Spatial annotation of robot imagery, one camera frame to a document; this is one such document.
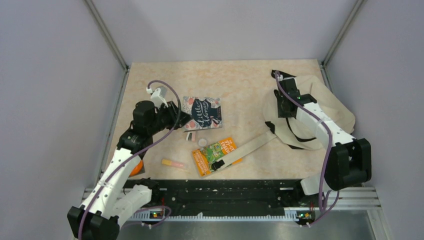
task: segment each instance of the metal floor panel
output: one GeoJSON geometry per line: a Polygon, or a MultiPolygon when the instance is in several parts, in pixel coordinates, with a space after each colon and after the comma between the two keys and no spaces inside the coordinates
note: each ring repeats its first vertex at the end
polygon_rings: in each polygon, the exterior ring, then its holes
{"type": "Polygon", "coordinates": [[[332,211],[311,228],[294,222],[164,222],[133,225],[118,240],[375,240],[367,211],[332,211]]]}

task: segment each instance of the white cap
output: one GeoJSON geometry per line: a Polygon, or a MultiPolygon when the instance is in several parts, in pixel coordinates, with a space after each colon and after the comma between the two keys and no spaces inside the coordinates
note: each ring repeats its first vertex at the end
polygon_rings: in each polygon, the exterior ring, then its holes
{"type": "Polygon", "coordinates": [[[204,139],[204,138],[201,138],[200,140],[199,140],[199,142],[197,142],[197,144],[200,146],[200,147],[204,147],[204,146],[206,146],[206,144],[208,144],[208,141],[206,141],[206,139],[204,139]]]}
{"type": "Polygon", "coordinates": [[[148,94],[152,94],[153,93],[153,90],[150,87],[146,87],[146,92],[148,94]]]}
{"type": "Polygon", "coordinates": [[[154,103],[154,106],[160,108],[162,104],[165,104],[168,107],[168,103],[165,100],[165,95],[167,94],[167,89],[164,86],[160,86],[154,90],[150,96],[150,101],[154,103]]]}

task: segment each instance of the book cover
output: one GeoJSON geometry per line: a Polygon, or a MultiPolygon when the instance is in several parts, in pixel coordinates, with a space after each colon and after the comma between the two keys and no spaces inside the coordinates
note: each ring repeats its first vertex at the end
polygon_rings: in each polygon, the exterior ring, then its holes
{"type": "MultiPolygon", "coordinates": [[[[227,137],[221,141],[212,143],[210,145],[192,151],[191,153],[194,157],[194,163],[197,166],[197,170],[200,176],[206,177],[215,172],[212,169],[212,164],[223,156],[227,155],[228,153],[231,153],[236,148],[237,147],[233,139],[231,137],[227,137]]],[[[242,159],[240,158],[232,164],[228,165],[226,168],[238,164],[241,161],[242,159]]]]}
{"type": "Polygon", "coordinates": [[[193,118],[184,126],[185,132],[223,127],[219,97],[184,96],[182,111],[193,118]]]}

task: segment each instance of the gray wall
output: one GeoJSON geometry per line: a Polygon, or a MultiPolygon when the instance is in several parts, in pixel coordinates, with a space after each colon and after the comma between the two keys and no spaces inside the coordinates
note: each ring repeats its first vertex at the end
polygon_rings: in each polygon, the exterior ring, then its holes
{"type": "Polygon", "coordinates": [[[423,239],[424,1],[368,1],[329,66],[395,239],[423,239]]]}
{"type": "Polygon", "coordinates": [[[0,239],[69,239],[122,79],[83,1],[0,1],[0,239]]]}
{"type": "Polygon", "coordinates": [[[323,59],[355,0],[94,0],[131,62],[323,59]]]}

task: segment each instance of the beige floor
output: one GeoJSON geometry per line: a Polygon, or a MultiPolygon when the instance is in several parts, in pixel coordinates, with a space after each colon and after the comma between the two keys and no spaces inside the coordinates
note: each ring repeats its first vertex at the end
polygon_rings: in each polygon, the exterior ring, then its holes
{"type": "MultiPolygon", "coordinates": [[[[292,75],[315,75],[322,80],[316,59],[299,60],[248,60],[248,61],[195,61],[133,63],[129,72],[122,105],[117,118],[108,164],[118,139],[133,119],[135,104],[150,99],[147,83],[163,80],[183,96],[220,97],[223,128],[197,132],[197,138],[208,143],[232,137],[241,146],[268,130],[262,116],[264,96],[276,88],[270,76],[271,69],[292,75]]],[[[167,100],[174,100],[171,91],[167,100]]],[[[165,134],[153,137],[156,141],[165,134]]],[[[144,157],[146,173],[135,179],[199,179],[191,151],[199,148],[185,140],[183,129],[174,131],[168,138],[147,151],[144,157]],[[187,170],[161,165],[163,158],[188,164],[187,170]]],[[[292,150],[274,139],[260,149],[245,156],[243,162],[214,173],[207,179],[297,179],[321,170],[325,151],[292,150]]]]}

